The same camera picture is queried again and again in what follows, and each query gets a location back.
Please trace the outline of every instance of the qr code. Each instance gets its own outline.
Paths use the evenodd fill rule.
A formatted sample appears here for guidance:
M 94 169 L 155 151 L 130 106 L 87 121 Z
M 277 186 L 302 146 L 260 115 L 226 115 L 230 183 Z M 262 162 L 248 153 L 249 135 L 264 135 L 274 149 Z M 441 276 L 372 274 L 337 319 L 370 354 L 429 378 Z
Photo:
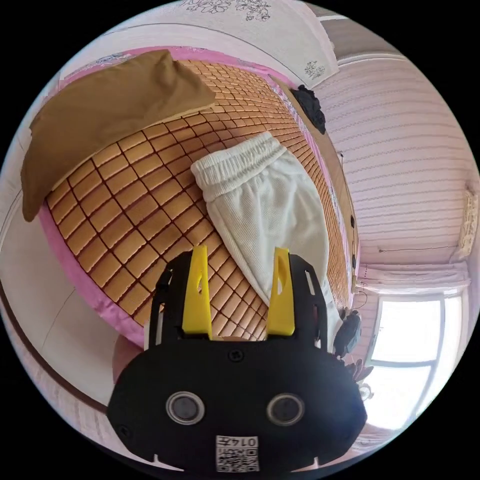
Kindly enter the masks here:
M 258 472 L 259 438 L 257 436 L 216 437 L 217 472 Z

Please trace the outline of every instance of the wall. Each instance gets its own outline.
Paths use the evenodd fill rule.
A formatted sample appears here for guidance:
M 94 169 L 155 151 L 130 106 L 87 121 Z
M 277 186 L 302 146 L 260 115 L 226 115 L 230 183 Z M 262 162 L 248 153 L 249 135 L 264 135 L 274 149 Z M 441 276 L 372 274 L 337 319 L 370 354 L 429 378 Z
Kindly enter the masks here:
M 336 12 L 320 6 L 307 3 L 317 17 L 338 15 Z M 390 52 L 398 53 L 398 50 L 386 42 L 381 36 L 376 35 L 368 28 L 360 25 L 350 18 L 322 20 L 322 25 L 333 42 L 335 56 L 338 60 L 351 55 Z
M 360 261 L 447 262 L 474 161 L 438 92 L 409 61 L 395 59 L 345 64 L 314 91 L 343 153 Z

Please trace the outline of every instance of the woven mat tile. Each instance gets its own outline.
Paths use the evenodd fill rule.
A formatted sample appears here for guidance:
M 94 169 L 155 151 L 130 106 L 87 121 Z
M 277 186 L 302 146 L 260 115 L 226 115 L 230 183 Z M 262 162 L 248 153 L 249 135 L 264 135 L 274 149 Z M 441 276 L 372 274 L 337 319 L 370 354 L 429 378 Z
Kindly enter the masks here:
M 330 242 L 327 276 L 348 304 L 342 237 L 322 171 L 282 100 L 254 73 L 184 62 L 216 93 L 216 105 L 139 131 L 79 166 L 47 198 L 52 217 L 93 281 L 143 325 L 166 263 L 208 249 L 214 335 L 265 337 L 267 307 L 212 225 L 192 162 L 270 131 L 301 162 L 320 195 Z

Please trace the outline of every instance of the elastic waistband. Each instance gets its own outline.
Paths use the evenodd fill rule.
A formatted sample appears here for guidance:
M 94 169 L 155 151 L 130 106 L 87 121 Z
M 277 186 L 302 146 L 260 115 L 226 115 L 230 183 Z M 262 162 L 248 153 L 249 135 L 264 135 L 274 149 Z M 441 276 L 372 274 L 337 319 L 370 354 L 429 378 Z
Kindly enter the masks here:
M 258 175 L 287 151 L 269 131 L 197 160 L 191 167 L 206 202 Z

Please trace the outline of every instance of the brown pillow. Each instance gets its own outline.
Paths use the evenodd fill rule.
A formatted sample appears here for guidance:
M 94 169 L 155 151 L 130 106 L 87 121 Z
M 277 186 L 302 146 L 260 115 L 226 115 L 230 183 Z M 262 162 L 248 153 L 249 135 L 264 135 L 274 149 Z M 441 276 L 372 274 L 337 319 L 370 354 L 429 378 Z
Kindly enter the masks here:
M 30 125 L 21 169 L 31 222 L 53 187 L 100 150 L 141 129 L 205 109 L 215 93 L 168 50 L 154 50 L 73 81 Z

